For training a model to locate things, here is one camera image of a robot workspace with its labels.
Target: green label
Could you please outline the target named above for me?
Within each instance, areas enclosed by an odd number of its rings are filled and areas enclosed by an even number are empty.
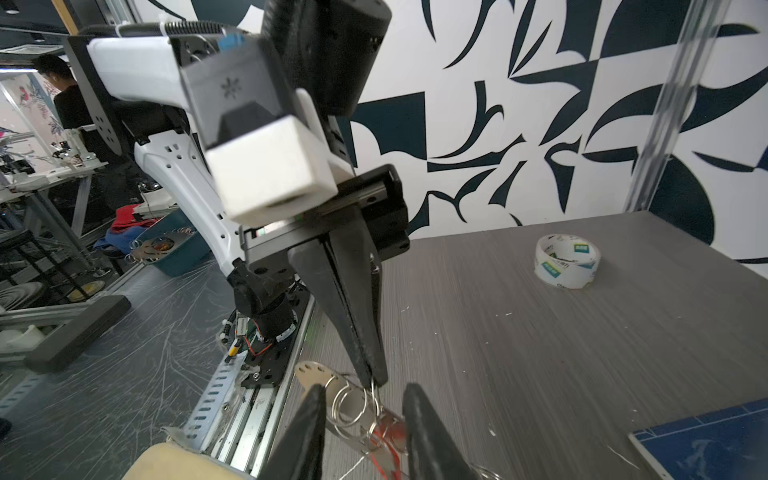
[[[544,270],[547,270],[549,274],[554,278],[558,278],[560,276],[560,270],[554,268],[549,262],[544,262],[541,264],[541,266],[544,267]]]

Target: blue cloth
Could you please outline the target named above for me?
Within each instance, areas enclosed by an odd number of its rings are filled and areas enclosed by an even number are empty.
[[[128,255],[131,252],[131,242],[144,233],[146,227],[131,227],[120,233],[108,231],[106,235],[94,243],[94,249],[107,248],[110,245]]]

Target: gray wooden table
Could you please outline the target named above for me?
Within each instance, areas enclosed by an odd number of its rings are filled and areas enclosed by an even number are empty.
[[[592,286],[533,274],[548,233],[600,247]],[[318,317],[301,358],[351,371]],[[768,280],[645,212],[415,240],[385,263],[382,334],[384,403],[420,383],[465,458],[507,480],[656,478],[629,432],[768,397]],[[326,438],[338,479],[358,455]]]

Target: black shirt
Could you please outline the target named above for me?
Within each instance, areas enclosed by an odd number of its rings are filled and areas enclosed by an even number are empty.
[[[61,120],[61,126],[65,129],[94,123],[91,120],[91,114],[88,113],[88,106],[85,104],[83,94],[80,93],[80,87],[77,85],[72,85],[56,95],[53,103],[56,105],[56,113]],[[114,154],[97,131],[84,131],[82,134],[85,147],[95,153],[99,160],[107,161],[110,164],[123,164],[127,161]]]

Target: white block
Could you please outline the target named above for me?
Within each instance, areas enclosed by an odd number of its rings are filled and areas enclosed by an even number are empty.
[[[207,152],[224,211],[261,227],[310,210],[338,193],[328,147],[294,116]]]

